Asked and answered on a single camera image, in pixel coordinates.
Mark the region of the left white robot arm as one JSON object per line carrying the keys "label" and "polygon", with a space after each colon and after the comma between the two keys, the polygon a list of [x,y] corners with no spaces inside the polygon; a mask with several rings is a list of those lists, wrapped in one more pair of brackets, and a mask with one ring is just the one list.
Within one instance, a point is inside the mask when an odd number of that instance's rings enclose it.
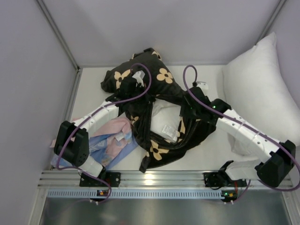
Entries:
{"label": "left white robot arm", "polygon": [[132,142],[129,120],[122,127],[113,122],[116,122],[121,104],[139,99],[149,90],[149,86],[145,88],[139,76],[128,77],[122,82],[120,90],[125,95],[138,93],[136,89],[140,87],[143,92],[137,96],[116,102],[104,101],[96,110],[73,123],[63,122],[53,147],[54,153],[58,155],[56,168],[77,169],[97,179],[105,167],[90,156],[89,141],[94,134],[101,136],[99,131],[105,131],[107,135],[121,135],[125,143]]}

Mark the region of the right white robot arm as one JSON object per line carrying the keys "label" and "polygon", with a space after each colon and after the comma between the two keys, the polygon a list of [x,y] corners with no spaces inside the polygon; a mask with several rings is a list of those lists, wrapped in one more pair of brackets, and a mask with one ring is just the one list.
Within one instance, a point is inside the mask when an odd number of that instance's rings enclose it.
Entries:
{"label": "right white robot arm", "polygon": [[293,142],[268,137],[251,127],[225,101],[219,98],[209,101],[199,87],[192,87],[183,93],[181,113],[225,131],[256,156],[256,160],[227,161],[217,173],[223,185],[242,179],[259,180],[265,186],[278,190],[294,167],[296,147]]}

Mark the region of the black floral pillowcase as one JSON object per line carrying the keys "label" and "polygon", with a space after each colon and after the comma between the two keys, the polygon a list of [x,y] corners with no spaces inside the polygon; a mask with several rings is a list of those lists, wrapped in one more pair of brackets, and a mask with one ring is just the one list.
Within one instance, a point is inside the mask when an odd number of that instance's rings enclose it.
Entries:
{"label": "black floral pillowcase", "polygon": [[147,87],[143,97],[119,105],[119,112],[132,124],[136,142],[146,151],[139,168],[143,173],[181,159],[216,130],[202,119],[181,115],[184,91],[152,48],[108,70],[101,82],[102,90],[112,94],[112,102],[133,98]]}

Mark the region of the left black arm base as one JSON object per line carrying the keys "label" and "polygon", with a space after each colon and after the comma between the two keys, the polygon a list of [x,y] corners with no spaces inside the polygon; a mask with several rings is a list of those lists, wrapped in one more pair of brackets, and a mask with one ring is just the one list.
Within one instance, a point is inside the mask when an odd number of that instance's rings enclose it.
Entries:
{"label": "left black arm base", "polygon": [[[120,184],[121,173],[120,172],[104,172],[100,175],[100,179],[104,180],[111,187],[117,188]],[[81,174],[80,187],[106,187],[107,185],[94,179],[86,174]]]}

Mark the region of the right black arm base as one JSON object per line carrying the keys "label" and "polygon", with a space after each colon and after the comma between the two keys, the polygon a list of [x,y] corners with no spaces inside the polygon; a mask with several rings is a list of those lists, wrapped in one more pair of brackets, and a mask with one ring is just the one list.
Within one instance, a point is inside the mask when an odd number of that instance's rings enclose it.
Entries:
{"label": "right black arm base", "polygon": [[217,172],[205,172],[203,174],[205,186],[213,190],[223,187],[234,187],[234,181],[225,172],[232,163],[233,160],[227,161]]}

